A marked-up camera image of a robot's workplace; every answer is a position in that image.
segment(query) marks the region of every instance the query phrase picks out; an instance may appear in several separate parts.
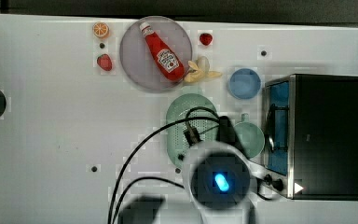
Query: microwave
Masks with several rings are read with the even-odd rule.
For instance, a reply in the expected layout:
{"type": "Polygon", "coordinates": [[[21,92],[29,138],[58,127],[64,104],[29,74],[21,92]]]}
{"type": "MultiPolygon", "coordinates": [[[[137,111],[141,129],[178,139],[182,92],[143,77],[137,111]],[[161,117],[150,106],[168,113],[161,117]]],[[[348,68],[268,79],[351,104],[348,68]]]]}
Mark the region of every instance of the microwave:
{"type": "Polygon", "coordinates": [[[262,94],[263,185],[289,199],[358,201],[358,77],[294,74],[262,94]]]}

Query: microwave window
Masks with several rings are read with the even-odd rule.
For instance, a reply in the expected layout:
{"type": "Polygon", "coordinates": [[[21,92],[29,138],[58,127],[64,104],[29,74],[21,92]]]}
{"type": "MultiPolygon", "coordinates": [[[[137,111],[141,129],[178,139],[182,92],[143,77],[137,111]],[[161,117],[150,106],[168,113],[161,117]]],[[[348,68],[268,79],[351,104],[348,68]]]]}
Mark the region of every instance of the microwave window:
{"type": "Polygon", "coordinates": [[[287,139],[289,83],[283,82],[270,87],[269,109],[273,114],[272,127],[274,148],[268,152],[268,168],[282,175],[287,175],[287,139]]]}

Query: black cable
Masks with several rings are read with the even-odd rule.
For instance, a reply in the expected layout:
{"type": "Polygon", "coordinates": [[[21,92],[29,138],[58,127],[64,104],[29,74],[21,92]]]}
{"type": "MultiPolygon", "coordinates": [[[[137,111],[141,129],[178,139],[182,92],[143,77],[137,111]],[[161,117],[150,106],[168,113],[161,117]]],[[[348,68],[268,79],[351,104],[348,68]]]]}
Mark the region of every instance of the black cable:
{"type": "MultiPolygon", "coordinates": [[[[213,114],[217,119],[219,119],[219,116],[216,114],[216,112],[214,112],[212,109],[205,107],[205,106],[196,106],[194,108],[191,108],[189,111],[187,111],[186,113],[186,119],[188,119],[188,117],[190,116],[190,114],[196,110],[204,110],[207,112],[210,112],[211,114],[213,114]]],[[[198,134],[196,134],[197,130],[193,130],[193,128],[190,125],[189,121],[185,122],[187,130],[190,134],[190,141],[188,142],[191,146],[198,143],[199,142],[199,136],[198,134]]]]}
{"type": "Polygon", "coordinates": [[[207,130],[203,131],[203,132],[202,132],[202,133],[200,133],[200,134],[207,133],[207,132],[209,132],[209,131],[211,131],[211,130],[213,130],[213,129],[215,129],[215,128],[218,128],[218,127],[219,127],[219,125],[214,126],[214,127],[212,127],[212,128],[209,128],[209,129],[207,129],[207,130]]]}
{"type": "Polygon", "coordinates": [[[134,185],[136,182],[139,182],[141,180],[146,180],[146,179],[159,180],[159,181],[162,181],[162,182],[166,182],[166,183],[175,185],[176,187],[181,188],[181,189],[185,188],[185,187],[183,187],[183,185],[180,185],[180,184],[175,183],[175,182],[173,182],[173,181],[171,181],[169,179],[164,179],[164,178],[161,178],[161,177],[156,177],[156,176],[139,177],[139,178],[133,180],[132,182],[130,182],[130,184],[124,189],[123,193],[121,194],[120,198],[118,199],[116,209],[115,209],[115,214],[113,215],[113,222],[112,222],[113,224],[115,223],[115,220],[116,220],[117,215],[118,215],[118,211],[120,210],[121,203],[123,202],[124,197],[127,194],[127,191],[129,191],[129,189],[132,187],[132,185],[134,185]]]}
{"type": "Polygon", "coordinates": [[[217,119],[219,119],[219,116],[216,114],[216,112],[214,112],[212,109],[205,107],[205,106],[196,106],[194,108],[191,108],[187,113],[186,113],[186,118],[188,119],[188,117],[190,116],[190,114],[196,110],[205,110],[210,112],[211,114],[213,114],[217,119]]]}
{"type": "Polygon", "coordinates": [[[263,182],[265,182],[265,181],[257,178],[257,196],[265,201],[277,201],[278,199],[267,198],[260,193],[260,188],[261,188],[261,185],[263,184],[263,182]]]}
{"type": "Polygon", "coordinates": [[[115,188],[113,190],[113,195],[112,195],[112,201],[110,202],[110,207],[109,207],[109,216],[108,216],[108,219],[107,219],[107,224],[111,224],[111,220],[112,220],[112,213],[113,213],[113,205],[115,203],[115,200],[116,200],[116,194],[117,194],[117,190],[118,190],[118,185],[120,184],[120,180],[121,180],[121,177],[124,175],[124,171],[126,170],[127,166],[129,165],[132,157],[139,151],[139,149],[150,139],[152,138],[154,135],[160,133],[161,131],[164,131],[176,124],[179,124],[179,123],[183,123],[183,122],[186,122],[186,121],[191,121],[191,120],[196,120],[196,119],[207,119],[207,120],[211,120],[211,121],[214,121],[216,123],[219,123],[219,120],[218,119],[213,119],[213,118],[209,118],[209,117],[194,117],[194,118],[186,118],[186,119],[179,119],[175,122],[172,122],[172,123],[169,123],[161,128],[159,128],[158,130],[154,131],[153,133],[151,133],[150,135],[148,135],[144,141],[142,141],[134,150],[133,152],[130,154],[130,156],[127,158],[127,160],[124,162],[124,165],[123,167],[121,167],[121,170],[120,170],[120,173],[118,174],[118,178],[117,178],[117,181],[116,181],[116,184],[115,184],[115,188]]]}

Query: bottle cap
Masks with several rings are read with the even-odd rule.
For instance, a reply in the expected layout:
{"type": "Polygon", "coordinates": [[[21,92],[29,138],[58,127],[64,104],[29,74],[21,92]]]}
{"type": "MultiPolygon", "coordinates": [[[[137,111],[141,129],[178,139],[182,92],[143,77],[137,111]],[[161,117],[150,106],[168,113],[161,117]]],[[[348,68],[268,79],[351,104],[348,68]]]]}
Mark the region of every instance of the bottle cap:
{"type": "Polygon", "coordinates": [[[143,31],[143,29],[146,28],[147,26],[150,26],[150,24],[147,22],[142,22],[142,24],[139,26],[139,29],[141,29],[141,31],[143,31]]]}

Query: blue light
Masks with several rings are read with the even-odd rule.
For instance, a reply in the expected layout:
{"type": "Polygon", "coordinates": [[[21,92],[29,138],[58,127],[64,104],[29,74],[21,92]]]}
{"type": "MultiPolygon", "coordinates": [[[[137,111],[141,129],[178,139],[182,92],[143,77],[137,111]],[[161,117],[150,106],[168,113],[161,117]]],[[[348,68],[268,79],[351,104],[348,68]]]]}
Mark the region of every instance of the blue light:
{"type": "Polygon", "coordinates": [[[223,175],[221,174],[216,175],[214,177],[214,181],[216,181],[217,187],[219,187],[219,189],[222,190],[223,192],[229,190],[229,184],[223,175]]]}

